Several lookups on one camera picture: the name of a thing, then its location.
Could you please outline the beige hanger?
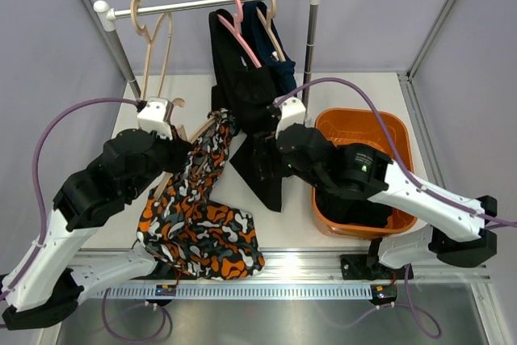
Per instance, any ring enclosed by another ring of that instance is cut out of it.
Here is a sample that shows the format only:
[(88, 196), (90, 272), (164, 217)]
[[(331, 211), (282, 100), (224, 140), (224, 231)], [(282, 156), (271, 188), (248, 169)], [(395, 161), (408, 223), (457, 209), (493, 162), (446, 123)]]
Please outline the beige hanger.
[[(172, 100), (172, 104), (174, 107), (185, 107), (186, 102), (184, 99), (176, 98)], [(177, 137), (183, 141), (187, 141), (188, 143), (193, 143), (199, 136), (203, 134), (204, 131), (210, 128), (211, 125), (215, 123), (215, 116), (210, 114), (207, 120), (198, 128), (198, 130), (193, 133), (191, 136), (187, 136), (187, 132), (183, 125), (176, 128)], [(163, 192), (165, 191), (169, 180), (174, 176), (174, 173), (166, 172), (160, 183), (157, 185), (156, 190), (154, 191), (153, 198), (155, 200), (160, 200)]]
[(140, 23), (137, 12), (141, 5), (141, 0), (131, 0), (130, 3), (130, 19), (135, 33), (142, 37), (146, 42), (146, 54), (143, 71), (143, 86), (141, 87), (140, 99), (146, 100), (149, 91), (149, 76), (153, 63), (153, 54), (158, 45), (161, 30), (166, 27), (166, 42), (164, 46), (164, 54), (162, 58), (162, 67), (157, 89), (157, 96), (160, 97), (165, 81), (166, 72), (168, 70), (170, 51), (173, 38), (173, 16), (170, 12), (162, 13), (156, 20), (154, 29), (150, 31), (144, 23)]
[(264, 28), (265, 32), (267, 33), (267, 35), (268, 35), (268, 37), (269, 37), (269, 39), (270, 39), (270, 41), (271, 41), (271, 43), (272, 43), (272, 45), (273, 45), (273, 47), (275, 49), (275, 52), (276, 52), (277, 57), (278, 57), (278, 60), (280, 62), (285, 62), (286, 61), (286, 57), (285, 57), (284, 51), (282, 49), (281, 44), (277, 40), (276, 35), (273, 32), (273, 28), (272, 28), (273, 27), (273, 20), (276, 17), (276, 13), (277, 13), (276, 0), (270, 0), (270, 3), (271, 3), (271, 6), (266, 9), (266, 14), (265, 15), (257, 7), (256, 8), (257, 16), (258, 16), (261, 24), (263, 25), (263, 28)]

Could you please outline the black shorts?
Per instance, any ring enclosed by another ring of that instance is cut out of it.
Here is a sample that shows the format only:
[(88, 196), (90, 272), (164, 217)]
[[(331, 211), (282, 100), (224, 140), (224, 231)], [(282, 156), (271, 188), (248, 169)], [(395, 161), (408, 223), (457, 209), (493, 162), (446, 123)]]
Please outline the black shorts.
[(384, 228), (393, 213), (393, 208), (365, 200), (345, 200), (316, 190), (316, 206), (328, 221), (340, 225), (362, 225)]
[(246, 139), (231, 157), (230, 163), (260, 202), (273, 212), (282, 208), (282, 179), (260, 179), (254, 163), (254, 135), (270, 133), (277, 120), (267, 107), (276, 97), (275, 84), (268, 68), (255, 67), (245, 49), (222, 23), (233, 21), (224, 9), (208, 16), (213, 71), (216, 85), (212, 87), (212, 110), (229, 110), (237, 130)]

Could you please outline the orange camouflage shorts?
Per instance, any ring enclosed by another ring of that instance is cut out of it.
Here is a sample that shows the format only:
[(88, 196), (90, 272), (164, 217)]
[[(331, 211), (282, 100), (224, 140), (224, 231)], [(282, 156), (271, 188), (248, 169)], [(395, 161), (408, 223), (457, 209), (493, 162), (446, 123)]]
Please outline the orange camouflage shorts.
[(236, 134), (230, 111), (211, 112), (180, 172), (160, 196), (149, 193), (137, 226), (150, 254), (195, 278), (241, 279), (265, 266), (252, 214), (210, 198)]

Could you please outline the navy blue shorts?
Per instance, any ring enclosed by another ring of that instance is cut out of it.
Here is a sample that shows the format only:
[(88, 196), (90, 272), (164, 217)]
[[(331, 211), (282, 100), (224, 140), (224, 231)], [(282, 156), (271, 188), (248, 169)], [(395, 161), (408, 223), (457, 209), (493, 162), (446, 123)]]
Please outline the navy blue shorts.
[(243, 20), (241, 23), (242, 36), (254, 51), (262, 65), (265, 65), (275, 83), (278, 95), (286, 95), (296, 89), (295, 67), (296, 62), (286, 53), (274, 22), (271, 22), (271, 31), (280, 46), (279, 51), (267, 34), (258, 11), (263, 17), (267, 15), (267, 6), (262, 1), (245, 2), (242, 5)]

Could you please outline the pink hanger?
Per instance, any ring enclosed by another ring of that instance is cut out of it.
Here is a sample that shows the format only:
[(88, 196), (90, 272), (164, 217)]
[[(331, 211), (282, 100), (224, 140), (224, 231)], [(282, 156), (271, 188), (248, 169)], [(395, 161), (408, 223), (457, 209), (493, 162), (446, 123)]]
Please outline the pink hanger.
[(241, 48), (246, 52), (254, 67), (256, 69), (261, 68), (262, 64), (260, 60), (254, 54), (254, 51), (247, 44), (246, 40), (242, 36), (241, 23), (244, 17), (242, 2), (241, 0), (233, 1), (237, 7), (237, 12), (233, 14), (233, 21), (228, 21), (227, 18), (225, 18), (223, 15), (218, 15), (217, 18), (219, 19), (219, 22), (231, 33), (231, 35), (239, 43)]

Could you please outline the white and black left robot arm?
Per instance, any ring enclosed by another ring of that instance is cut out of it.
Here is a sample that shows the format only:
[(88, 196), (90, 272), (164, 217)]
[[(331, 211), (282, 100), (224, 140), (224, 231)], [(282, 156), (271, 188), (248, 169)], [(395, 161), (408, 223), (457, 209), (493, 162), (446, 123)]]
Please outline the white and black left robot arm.
[(88, 298), (127, 280), (151, 274), (165, 279), (174, 260), (143, 247), (106, 262), (74, 270), (70, 261), (82, 245), (124, 210), (163, 172), (182, 170), (191, 143), (173, 136), (127, 129), (107, 141), (86, 169), (72, 174), (53, 200), (44, 240), (1, 278), (7, 293), (2, 319), (8, 330), (48, 328), (69, 317)]

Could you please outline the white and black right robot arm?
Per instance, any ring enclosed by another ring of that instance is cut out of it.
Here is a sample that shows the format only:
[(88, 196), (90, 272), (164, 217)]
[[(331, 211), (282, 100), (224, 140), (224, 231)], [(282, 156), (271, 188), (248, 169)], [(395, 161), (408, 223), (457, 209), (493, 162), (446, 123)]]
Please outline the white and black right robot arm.
[(362, 143), (335, 145), (302, 124), (251, 141), (259, 176), (295, 175), (308, 183), (328, 224), (382, 228), (395, 211), (426, 222), (410, 234), (373, 238), (364, 260), (369, 279), (426, 259), (476, 267), (497, 254), (498, 238), (480, 218), (497, 208), (489, 196), (462, 202), (451, 193), (434, 194), (388, 154)]

